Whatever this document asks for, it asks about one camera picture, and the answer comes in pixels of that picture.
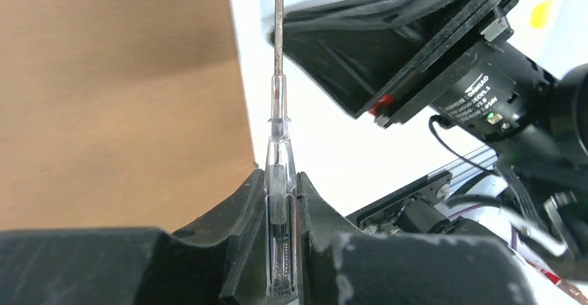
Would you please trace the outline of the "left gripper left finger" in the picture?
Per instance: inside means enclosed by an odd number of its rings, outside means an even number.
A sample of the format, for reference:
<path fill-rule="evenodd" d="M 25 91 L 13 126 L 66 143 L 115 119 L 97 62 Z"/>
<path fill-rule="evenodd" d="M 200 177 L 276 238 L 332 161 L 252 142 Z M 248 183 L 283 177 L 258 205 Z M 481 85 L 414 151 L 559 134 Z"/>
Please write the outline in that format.
<path fill-rule="evenodd" d="M 192 223 L 1 234 L 2 304 L 265 304 L 263 171 Z"/>

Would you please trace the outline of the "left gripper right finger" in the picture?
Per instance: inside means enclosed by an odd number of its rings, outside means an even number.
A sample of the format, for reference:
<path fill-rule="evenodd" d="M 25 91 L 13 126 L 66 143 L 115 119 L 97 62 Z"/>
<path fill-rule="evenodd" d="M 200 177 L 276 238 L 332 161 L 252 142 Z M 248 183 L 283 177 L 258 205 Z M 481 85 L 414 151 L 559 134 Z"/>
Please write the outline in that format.
<path fill-rule="evenodd" d="M 368 235 L 297 176 L 301 304 L 536 304 L 507 247 L 488 236 Z"/>

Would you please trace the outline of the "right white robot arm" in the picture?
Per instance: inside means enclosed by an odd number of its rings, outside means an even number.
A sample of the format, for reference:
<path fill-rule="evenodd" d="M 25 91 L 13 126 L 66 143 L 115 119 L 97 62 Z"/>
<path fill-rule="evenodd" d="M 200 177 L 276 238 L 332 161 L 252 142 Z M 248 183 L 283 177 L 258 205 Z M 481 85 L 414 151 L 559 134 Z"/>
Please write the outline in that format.
<path fill-rule="evenodd" d="M 342 0 L 269 34 L 348 115 L 387 128 L 426 107 L 493 149 L 518 211 L 587 255 L 587 66 L 559 80 L 509 43 L 517 0 Z"/>

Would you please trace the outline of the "white picture frame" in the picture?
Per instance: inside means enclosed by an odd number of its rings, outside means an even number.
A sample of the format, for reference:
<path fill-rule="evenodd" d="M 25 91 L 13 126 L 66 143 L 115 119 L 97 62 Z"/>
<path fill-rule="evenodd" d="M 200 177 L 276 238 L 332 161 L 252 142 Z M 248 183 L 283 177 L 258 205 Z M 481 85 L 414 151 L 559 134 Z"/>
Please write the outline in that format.
<path fill-rule="evenodd" d="M 253 168 L 229 0 L 1 0 L 3 230 L 173 230 Z"/>

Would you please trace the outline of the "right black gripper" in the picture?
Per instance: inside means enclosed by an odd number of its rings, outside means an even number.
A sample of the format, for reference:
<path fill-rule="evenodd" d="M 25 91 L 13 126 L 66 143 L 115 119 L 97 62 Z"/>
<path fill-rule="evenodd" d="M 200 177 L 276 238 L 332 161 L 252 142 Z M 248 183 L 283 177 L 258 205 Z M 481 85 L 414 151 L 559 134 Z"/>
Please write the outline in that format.
<path fill-rule="evenodd" d="M 509 43 L 489 55 L 511 36 L 505 16 L 517 1 L 344 0 L 295 10 L 284 18 L 283 51 L 353 118 L 375 109 L 405 123 L 432 103 L 475 137 L 504 140 L 539 118 L 556 83 Z"/>

